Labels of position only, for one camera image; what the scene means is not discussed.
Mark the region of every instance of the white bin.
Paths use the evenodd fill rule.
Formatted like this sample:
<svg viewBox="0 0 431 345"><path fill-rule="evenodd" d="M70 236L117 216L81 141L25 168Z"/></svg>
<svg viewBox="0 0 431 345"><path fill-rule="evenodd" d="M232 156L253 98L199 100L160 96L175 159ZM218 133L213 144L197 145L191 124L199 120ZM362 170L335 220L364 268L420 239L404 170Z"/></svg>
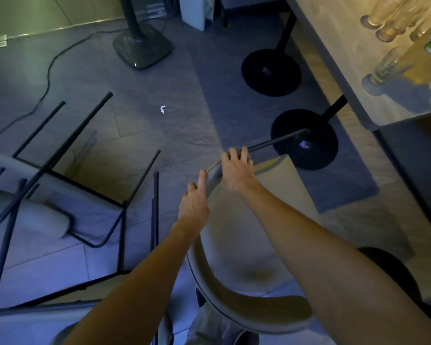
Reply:
<svg viewBox="0 0 431 345"><path fill-rule="evenodd" d="M204 30L206 19L214 18L215 0L179 0L182 20L200 31Z"/></svg>

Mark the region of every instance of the hand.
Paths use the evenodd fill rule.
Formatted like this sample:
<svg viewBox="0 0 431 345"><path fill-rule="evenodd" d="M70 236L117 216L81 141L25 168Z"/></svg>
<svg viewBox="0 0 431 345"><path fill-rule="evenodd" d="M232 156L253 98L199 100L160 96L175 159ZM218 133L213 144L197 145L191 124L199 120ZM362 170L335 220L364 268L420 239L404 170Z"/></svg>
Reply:
<svg viewBox="0 0 431 345"><path fill-rule="evenodd" d="M230 148L230 159L227 153L222 153L222 186L229 192L239 193L244 185L258 180L254 175L254 162L247 159L247 147L241 149L241 157L235 148Z"/></svg>
<svg viewBox="0 0 431 345"><path fill-rule="evenodd" d="M201 169L198 178L198 187L195 183L187 185L188 192L182 197L179 205L179 221L186 221L195 225L198 233L203 229L209 219L208 198L206 196L206 170Z"/></svg>

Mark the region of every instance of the cushioned seat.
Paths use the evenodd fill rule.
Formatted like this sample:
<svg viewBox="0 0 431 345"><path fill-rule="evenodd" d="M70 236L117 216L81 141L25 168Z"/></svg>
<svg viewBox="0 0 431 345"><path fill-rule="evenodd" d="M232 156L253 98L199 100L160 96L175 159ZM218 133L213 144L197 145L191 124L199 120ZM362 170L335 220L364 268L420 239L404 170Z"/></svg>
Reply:
<svg viewBox="0 0 431 345"><path fill-rule="evenodd" d="M274 195L319 223L288 156L255 166L255 174ZM306 327L312 315L306 299L260 297L293 276L246 204L220 186L221 176L221 163L208 170L211 216L187 255L198 288L216 309L250 331L283 334Z"/></svg>

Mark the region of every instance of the forearm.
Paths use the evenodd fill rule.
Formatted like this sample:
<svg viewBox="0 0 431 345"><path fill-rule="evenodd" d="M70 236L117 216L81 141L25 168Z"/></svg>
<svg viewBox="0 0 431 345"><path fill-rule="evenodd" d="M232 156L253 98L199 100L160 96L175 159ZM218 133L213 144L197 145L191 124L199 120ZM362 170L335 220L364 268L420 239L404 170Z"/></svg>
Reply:
<svg viewBox="0 0 431 345"><path fill-rule="evenodd" d="M80 321L64 345L149 345L185 255L199 233L192 226L176 222L166 239Z"/></svg>
<svg viewBox="0 0 431 345"><path fill-rule="evenodd" d="M384 337L387 344L417 344L431 336L431 321L359 251L258 182L250 182L240 195L337 343Z"/></svg>

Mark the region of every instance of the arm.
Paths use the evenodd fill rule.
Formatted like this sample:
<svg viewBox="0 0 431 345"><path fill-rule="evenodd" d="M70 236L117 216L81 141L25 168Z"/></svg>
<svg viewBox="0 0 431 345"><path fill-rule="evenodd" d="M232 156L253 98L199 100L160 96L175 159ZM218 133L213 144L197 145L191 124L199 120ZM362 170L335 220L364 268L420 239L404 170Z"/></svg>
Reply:
<svg viewBox="0 0 431 345"><path fill-rule="evenodd" d="M243 148L222 154L222 185L241 196L338 344L431 344L431 320L376 264L272 195Z"/></svg>
<svg viewBox="0 0 431 345"><path fill-rule="evenodd" d="M188 185L166 239L75 326L64 345L150 345L185 255L208 220L205 186L202 170L198 189Z"/></svg>

